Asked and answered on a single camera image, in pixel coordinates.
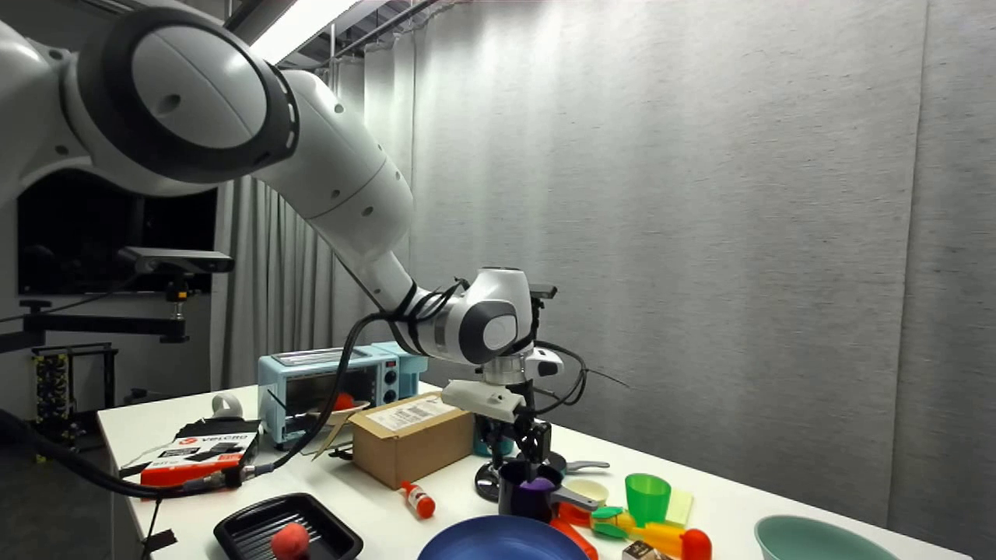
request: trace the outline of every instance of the blue bowl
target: blue bowl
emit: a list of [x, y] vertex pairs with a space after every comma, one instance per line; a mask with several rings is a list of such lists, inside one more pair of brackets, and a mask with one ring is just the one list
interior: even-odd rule
[[807, 515], [766, 515], [753, 531], [766, 560], [897, 560], [861, 535]]

